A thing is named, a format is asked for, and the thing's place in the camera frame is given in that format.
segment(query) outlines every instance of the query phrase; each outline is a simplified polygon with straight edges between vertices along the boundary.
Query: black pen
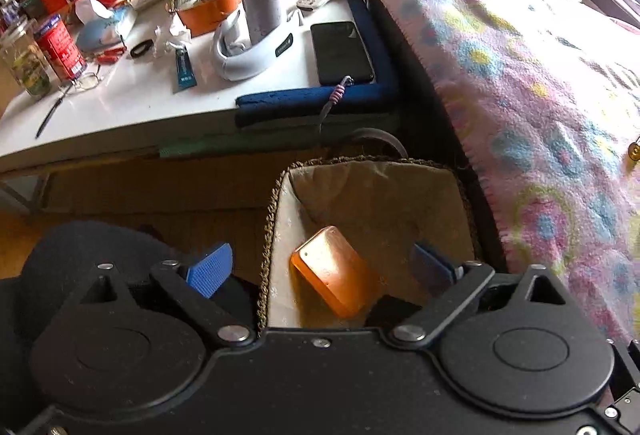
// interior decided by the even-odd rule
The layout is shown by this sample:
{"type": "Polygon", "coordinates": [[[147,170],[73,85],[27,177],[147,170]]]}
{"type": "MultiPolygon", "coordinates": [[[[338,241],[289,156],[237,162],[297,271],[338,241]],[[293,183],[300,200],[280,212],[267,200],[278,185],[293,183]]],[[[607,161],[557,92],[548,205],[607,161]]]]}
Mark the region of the black pen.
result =
{"type": "Polygon", "coordinates": [[[56,111],[56,108],[58,108],[60,106],[60,103],[62,103],[62,100],[65,98],[65,96],[67,95],[68,91],[70,91],[73,86],[74,86],[73,83],[69,83],[69,86],[65,89],[64,92],[62,92],[62,95],[58,99],[56,99],[56,102],[53,104],[53,106],[51,107],[51,109],[49,110],[47,115],[45,116],[42,124],[40,125],[40,128],[38,128],[38,131],[36,132],[36,139],[39,138],[39,136],[43,133],[44,129],[47,126],[47,123],[49,123],[49,121],[51,119],[51,116],[56,111]]]}

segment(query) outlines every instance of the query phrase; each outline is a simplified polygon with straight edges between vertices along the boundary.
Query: tissue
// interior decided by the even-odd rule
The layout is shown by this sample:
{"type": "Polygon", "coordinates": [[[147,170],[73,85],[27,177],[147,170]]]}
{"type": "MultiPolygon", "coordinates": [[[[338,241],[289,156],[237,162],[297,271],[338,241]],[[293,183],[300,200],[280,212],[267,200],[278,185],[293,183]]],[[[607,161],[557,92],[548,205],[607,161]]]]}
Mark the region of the tissue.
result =
{"type": "Polygon", "coordinates": [[[76,15],[83,24],[86,24],[97,18],[111,18],[113,11],[105,8],[97,0],[76,0],[76,15]]]}

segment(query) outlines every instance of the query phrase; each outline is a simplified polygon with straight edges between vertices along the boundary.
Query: orange basket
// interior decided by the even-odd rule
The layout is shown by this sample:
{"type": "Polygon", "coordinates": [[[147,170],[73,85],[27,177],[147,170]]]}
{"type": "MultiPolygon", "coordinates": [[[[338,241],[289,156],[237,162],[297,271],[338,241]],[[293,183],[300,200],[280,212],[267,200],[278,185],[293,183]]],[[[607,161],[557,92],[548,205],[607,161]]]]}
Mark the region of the orange basket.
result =
{"type": "Polygon", "coordinates": [[[239,4],[240,0],[207,0],[191,9],[178,11],[178,16],[191,31],[191,36],[196,37],[215,30],[239,4]]]}

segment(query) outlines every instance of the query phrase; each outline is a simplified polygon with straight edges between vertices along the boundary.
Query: black smartphone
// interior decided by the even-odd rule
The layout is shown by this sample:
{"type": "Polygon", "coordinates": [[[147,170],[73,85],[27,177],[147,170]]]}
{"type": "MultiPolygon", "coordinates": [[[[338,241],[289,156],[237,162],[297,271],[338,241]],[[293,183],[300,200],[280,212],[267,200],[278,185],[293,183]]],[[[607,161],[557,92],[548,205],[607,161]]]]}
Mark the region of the black smartphone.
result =
{"type": "Polygon", "coordinates": [[[345,76],[368,83],[373,69],[353,22],[327,22],[311,26],[318,78],[322,86],[337,85],[345,76]]]}

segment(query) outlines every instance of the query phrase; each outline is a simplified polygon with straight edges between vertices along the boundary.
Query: phone charging cable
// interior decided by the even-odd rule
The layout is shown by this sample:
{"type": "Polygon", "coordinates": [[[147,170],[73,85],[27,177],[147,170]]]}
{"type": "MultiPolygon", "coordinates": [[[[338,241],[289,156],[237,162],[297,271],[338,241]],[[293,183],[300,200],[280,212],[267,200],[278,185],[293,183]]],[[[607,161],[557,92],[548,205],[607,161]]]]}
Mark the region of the phone charging cable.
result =
{"type": "Polygon", "coordinates": [[[334,105],[337,105],[338,102],[342,99],[344,95],[344,89],[353,85],[353,78],[351,76],[345,76],[342,78],[342,81],[338,83],[334,90],[329,94],[329,101],[324,104],[322,110],[320,111],[320,118],[318,123],[318,134],[322,133],[322,122],[326,119],[334,105]]]}

